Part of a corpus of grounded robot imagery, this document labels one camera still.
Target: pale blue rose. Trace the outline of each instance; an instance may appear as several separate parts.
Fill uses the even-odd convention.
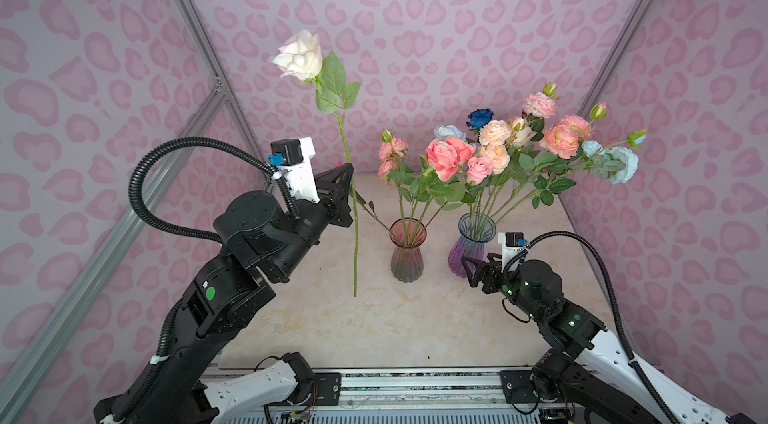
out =
[[[602,147],[600,143],[595,141],[585,141],[581,144],[581,150],[584,151],[584,155],[587,157],[592,157]]]
[[[611,183],[627,183],[627,181],[632,178],[635,171],[638,170],[638,162],[640,161],[638,156],[627,147],[614,147],[609,150],[608,153],[614,159],[623,162],[626,166],[618,172],[612,172],[608,180],[610,180]]]
[[[460,131],[456,126],[437,126],[435,127],[435,137],[440,141],[447,141],[455,137],[460,141],[467,141],[467,134]]]

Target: dark blue flower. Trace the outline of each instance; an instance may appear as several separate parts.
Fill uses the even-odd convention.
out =
[[[467,118],[467,127],[470,129],[482,129],[486,123],[491,122],[493,118],[493,111],[490,109],[477,109],[475,112],[470,113]]]

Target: glass vase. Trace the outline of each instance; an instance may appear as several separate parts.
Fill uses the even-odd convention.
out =
[[[427,229],[417,219],[398,219],[389,228],[389,239],[395,244],[389,269],[398,280],[412,283],[424,272],[421,245],[427,238]]]
[[[459,237],[448,254],[448,267],[455,275],[466,278],[462,257],[485,260],[485,244],[496,235],[496,223],[481,213],[466,213],[458,220]]]

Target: white cable tie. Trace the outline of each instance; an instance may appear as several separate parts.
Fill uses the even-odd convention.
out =
[[[168,358],[169,358],[169,357],[170,357],[170,356],[158,356],[157,354],[155,354],[154,356],[150,357],[150,359],[149,359],[149,363],[150,363],[152,366],[154,366],[154,365],[155,365],[155,364],[157,364],[158,362],[162,362],[162,361],[168,360]]]
[[[109,416],[106,416],[105,418],[101,419],[101,421],[99,421],[99,424],[120,424],[120,422],[122,422],[124,420],[125,420],[125,418],[123,418],[123,419],[121,419],[119,421],[116,421],[116,420],[114,420],[114,415],[110,414]]]

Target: beige table surface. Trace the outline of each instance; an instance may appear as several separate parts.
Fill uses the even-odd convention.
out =
[[[373,175],[358,176],[356,182],[384,223],[399,218],[394,188]],[[224,348],[219,367],[253,368],[270,354],[296,351],[315,368],[535,363],[548,349],[536,325],[514,320],[502,309],[501,294],[472,289],[448,269],[457,221],[465,212],[466,207],[456,209],[432,222],[422,245],[424,274],[416,282],[401,283],[389,271],[394,246],[387,232],[360,209],[357,297],[352,297],[353,227],[329,226],[290,282],[273,285],[277,297]],[[497,225],[499,232],[523,231],[527,239],[550,230],[573,230],[557,199],[552,207],[536,210],[524,203]],[[501,248],[494,239],[485,252]],[[548,262],[562,276],[565,295],[613,327],[608,304],[576,241],[547,239],[530,257]]]

